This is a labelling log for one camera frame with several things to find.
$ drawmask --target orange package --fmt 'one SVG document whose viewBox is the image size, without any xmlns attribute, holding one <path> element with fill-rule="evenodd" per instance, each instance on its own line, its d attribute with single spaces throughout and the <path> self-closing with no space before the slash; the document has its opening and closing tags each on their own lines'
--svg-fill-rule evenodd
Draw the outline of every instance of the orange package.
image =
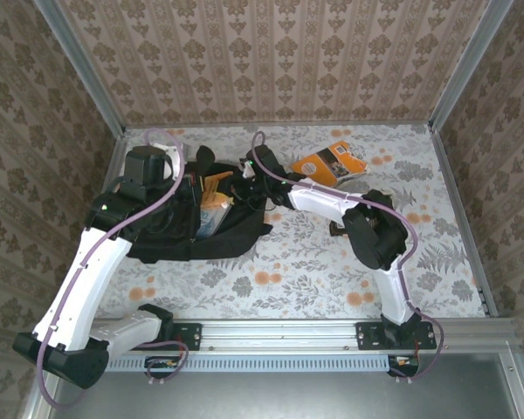
<svg viewBox="0 0 524 419">
<path fill-rule="evenodd" d="M 367 163 L 352 155 L 345 141 L 338 141 L 291 165 L 294 172 L 307 175 L 325 186 L 335 186 L 361 175 L 366 168 Z"/>
</svg>

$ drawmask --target black bracket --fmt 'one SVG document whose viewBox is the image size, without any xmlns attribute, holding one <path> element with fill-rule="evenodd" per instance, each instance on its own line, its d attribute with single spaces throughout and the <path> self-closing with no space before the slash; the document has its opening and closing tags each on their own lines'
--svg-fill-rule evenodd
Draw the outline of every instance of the black bracket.
<svg viewBox="0 0 524 419">
<path fill-rule="evenodd" d="M 437 342 L 433 326 L 428 321 L 420 321 L 415 325 L 413 333 L 398 341 L 395 345 L 387 339 L 385 326 L 381 321 L 363 321 L 355 323 L 357 345 L 360 351 L 376 351 L 384 349 L 415 350 L 416 343 L 421 349 L 436 349 Z"/>
<path fill-rule="evenodd" d="M 36 364 L 43 342 L 31 333 L 18 333 L 13 350 L 29 362 Z M 107 342 L 90 338 L 87 346 L 78 351 L 65 351 L 48 346 L 45 350 L 43 369 L 79 388 L 90 388 L 105 372 L 108 364 Z"/>
<path fill-rule="evenodd" d="M 191 352 L 200 350 L 200 344 L 202 343 L 202 323 L 175 323 L 172 312 L 151 304 L 144 304 L 139 307 L 139 310 L 153 313 L 162 321 L 159 334 L 151 343 L 177 340 L 189 347 Z M 139 349 L 141 351 L 170 351 L 175 349 L 175 345 Z"/>
<path fill-rule="evenodd" d="M 375 189 L 362 198 L 393 208 L 392 199 Z M 405 252 L 408 231 L 388 212 L 360 203 L 347 209 L 341 220 L 354 254 L 368 268 L 388 271 L 397 256 Z"/>
</svg>

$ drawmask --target black backpack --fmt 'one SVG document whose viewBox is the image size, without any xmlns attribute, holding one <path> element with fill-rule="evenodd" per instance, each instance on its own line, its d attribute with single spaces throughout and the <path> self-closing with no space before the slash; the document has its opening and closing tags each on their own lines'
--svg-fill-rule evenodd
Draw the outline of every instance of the black backpack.
<svg viewBox="0 0 524 419">
<path fill-rule="evenodd" d="M 189 162 L 186 167 L 187 171 L 193 170 L 195 163 Z M 242 175 L 237 166 L 217 162 L 210 165 L 206 175 L 227 171 Z M 199 210 L 199 207 L 188 208 L 183 209 L 183 213 L 190 216 L 191 211 L 199 214 Z M 190 240 L 175 237 L 169 230 L 152 233 L 144 229 L 128 257 L 140 259 L 144 264 L 154 264 L 158 260 L 236 258 L 250 250 L 260 236 L 272 230 L 271 225 L 264 223 L 264 214 L 265 199 L 256 203 L 235 200 L 213 236 Z"/>
</svg>

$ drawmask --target purple cable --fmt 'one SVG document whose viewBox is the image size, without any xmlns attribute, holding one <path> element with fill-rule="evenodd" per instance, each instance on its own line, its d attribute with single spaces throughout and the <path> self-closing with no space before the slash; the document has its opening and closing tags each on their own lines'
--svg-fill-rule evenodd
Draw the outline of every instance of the purple cable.
<svg viewBox="0 0 524 419">
<path fill-rule="evenodd" d="M 183 153 L 183 150 L 181 148 L 181 143 L 173 135 L 169 134 L 166 131 L 163 131 L 162 129 L 150 128 L 150 129 L 147 129 L 145 131 L 145 133 L 144 133 L 145 142 L 147 144 L 151 143 L 149 141 L 149 135 L 151 133 L 153 133 L 153 132 L 157 132 L 157 133 L 160 133 L 160 134 L 167 135 L 171 139 L 171 141 L 173 141 L 173 143 L 175 144 L 176 151 L 177 151 L 177 153 L 179 155 L 179 159 L 180 159 L 180 161 L 179 161 L 180 170 L 178 172 L 178 177 L 176 178 L 175 183 L 173 184 L 173 186 L 171 187 L 169 192 L 167 192 L 164 196 L 162 196 L 161 199 L 159 199 L 155 203 L 152 203 L 146 209 L 143 209 L 142 211 L 138 212 L 137 214 L 135 214 L 135 215 L 127 218 L 123 222 L 115 225 L 111 230 L 109 230 L 99 240 L 97 240 L 97 243 L 95 243 L 91 247 L 91 249 L 87 252 L 87 254 L 84 256 L 84 258 L 81 259 L 81 262 L 79 263 L 78 270 L 73 274 L 72 279 L 70 279 L 70 282 L 68 283 L 68 286 L 66 287 L 65 292 L 62 295 L 62 298 L 60 299 L 59 306 L 56 309 L 56 312 L 54 313 L 54 315 L 52 316 L 51 325 L 49 326 L 49 328 L 48 328 L 48 330 L 47 330 L 47 332 L 45 334 L 45 338 L 43 339 L 43 342 L 41 343 L 41 346 L 40 346 L 40 348 L 38 350 L 38 355 L 37 355 L 37 383 L 38 383 L 38 387 L 39 387 L 39 390 L 41 391 L 41 395 L 46 400 L 46 402 L 49 403 L 51 406 L 53 406 L 55 409 L 68 409 L 68 408 L 71 408 L 72 406 L 74 406 L 75 404 L 80 402 L 80 400 L 81 400 L 81 398 L 82 398 L 82 396 L 84 394 L 84 392 L 82 391 L 81 394 L 78 396 L 78 398 L 75 401 L 73 401 L 73 402 L 70 402 L 70 403 L 67 403 L 67 404 L 58 403 L 51 397 L 51 395 L 47 391 L 46 385 L 45 385 L 45 377 L 43 376 L 43 361 L 45 359 L 45 350 L 48 347 L 49 342 L 51 341 L 52 330 L 57 325 L 57 323 L 58 323 L 58 321 L 60 319 L 60 314 L 62 313 L 62 309 L 66 305 L 66 301 L 68 300 L 68 297 L 70 296 L 70 292 L 72 292 L 72 289 L 73 289 L 74 285 L 76 284 L 76 281 L 78 280 L 81 271 L 83 270 L 83 268 L 86 267 L 87 262 L 89 261 L 89 259 L 93 256 L 95 251 L 97 249 L 99 249 L 99 247 L 103 244 L 103 242 L 108 240 L 113 234 L 115 234 L 118 231 L 122 230 L 127 225 L 133 223 L 136 220 L 139 220 L 143 216 L 146 216 L 150 212 L 155 211 L 156 209 L 161 207 L 164 203 L 166 203 L 168 201 L 168 199 L 173 194 L 175 194 L 176 189 L 179 187 L 179 185 L 181 183 L 181 180 L 183 179 L 185 161 L 184 161 L 184 153 Z"/>
<path fill-rule="evenodd" d="M 408 231 L 411 234 L 411 238 L 412 238 L 412 240 L 411 240 L 411 242 L 412 242 L 411 243 L 411 249 L 398 262 L 398 274 L 399 274 L 399 278 L 400 278 L 400 285 L 402 286 L 403 296 L 405 298 L 405 303 L 411 309 L 411 311 L 413 311 L 417 315 L 423 317 L 424 319 L 429 320 L 433 325 L 438 327 L 438 330 L 439 330 L 439 333 L 440 333 L 440 339 L 439 339 L 438 346 L 437 346 L 437 352 L 435 353 L 435 356 L 434 356 L 433 360 L 431 361 L 429 366 L 427 366 L 427 368 L 425 370 L 423 370 L 421 373 L 416 374 L 413 377 L 406 377 L 400 371 L 397 371 L 394 368 L 391 368 L 391 369 L 393 371 L 395 371 L 396 373 L 400 374 L 402 376 L 400 378 L 403 378 L 405 380 L 416 380 L 417 378 L 424 376 L 425 373 L 427 373 L 429 370 L 431 370 L 431 367 L 433 367 L 433 365 L 435 365 L 437 363 L 437 361 L 438 361 L 438 357 L 439 357 L 441 351 L 443 350 L 443 345 L 445 343 L 445 330 L 443 329 L 441 324 L 436 319 L 433 319 L 432 317 L 428 316 L 427 314 L 421 313 L 410 302 L 410 293 L 409 293 L 408 287 L 407 287 L 407 285 L 405 283 L 405 277 L 403 276 L 402 267 L 403 267 L 403 264 L 405 264 L 408 261 L 408 259 L 411 258 L 413 256 L 413 254 L 417 251 L 417 242 L 419 240 L 419 237 L 417 236 L 416 230 L 413 228 L 413 226 L 410 224 L 410 222 L 408 221 L 408 219 L 405 216 L 403 216 L 402 214 L 399 214 L 398 212 L 394 211 L 392 208 L 389 208 L 389 207 L 386 207 L 384 205 L 381 205 L 380 203 L 374 203 L 372 201 L 360 198 L 359 196 L 350 196 L 350 195 L 348 195 L 346 193 L 340 192 L 339 190 L 336 191 L 336 190 L 330 190 L 330 189 L 327 189 L 327 188 L 323 188 L 322 186 L 320 186 L 318 184 L 308 185 L 308 184 L 303 183 L 303 182 L 291 181 L 289 179 L 286 179 L 285 177 L 281 177 L 281 176 L 275 175 L 271 170 L 269 170 L 268 168 L 266 168 L 262 164 L 262 161 L 260 161 L 260 159 L 259 159 L 259 157 L 258 157 L 258 155 L 256 153 L 256 140 L 257 140 L 257 138 L 259 136 L 262 137 L 262 142 L 260 143 L 260 145 L 265 143 L 265 134 L 264 134 L 264 132 L 258 131 L 257 133 L 255 133 L 255 135 L 252 137 L 252 143 L 251 143 L 252 157 L 254 158 L 254 161 L 256 162 L 256 164 L 258 164 L 259 167 L 264 171 L 264 173 L 266 173 L 270 177 L 273 177 L 274 179 L 277 179 L 278 181 L 281 181 L 281 182 L 289 183 L 290 185 L 293 185 L 293 186 L 300 186 L 300 187 L 306 188 L 306 189 L 315 189 L 315 190 L 318 190 L 318 191 L 323 192 L 325 194 L 328 194 L 328 195 L 331 195 L 331 196 L 335 196 L 337 198 L 343 198 L 343 199 L 347 199 L 349 201 L 355 201 L 357 203 L 363 203 L 365 205 L 368 205 L 368 206 L 371 206 L 371 207 L 375 207 L 375 208 L 377 208 L 379 210 L 388 212 L 392 216 L 395 216 L 398 220 L 400 220 L 407 227 Z"/>
<path fill-rule="evenodd" d="M 164 342 L 155 342 L 155 343 L 144 343 L 142 345 L 139 345 L 138 347 L 166 347 L 167 345 L 177 345 L 178 347 L 181 347 L 184 349 L 184 358 L 181 361 L 179 365 L 176 366 L 175 370 L 166 378 L 163 378 L 165 381 L 172 380 L 175 378 L 175 375 L 179 373 L 181 369 L 183 369 L 184 364 L 186 364 L 187 359 L 189 358 L 189 347 L 186 345 L 186 343 L 179 342 L 178 340 L 165 340 Z M 149 360 L 148 369 L 146 369 L 146 376 L 153 380 L 154 377 L 151 376 L 151 366 L 155 364 L 156 361 L 164 361 L 163 358 L 159 359 L 153 359 Z"/>
</svg>

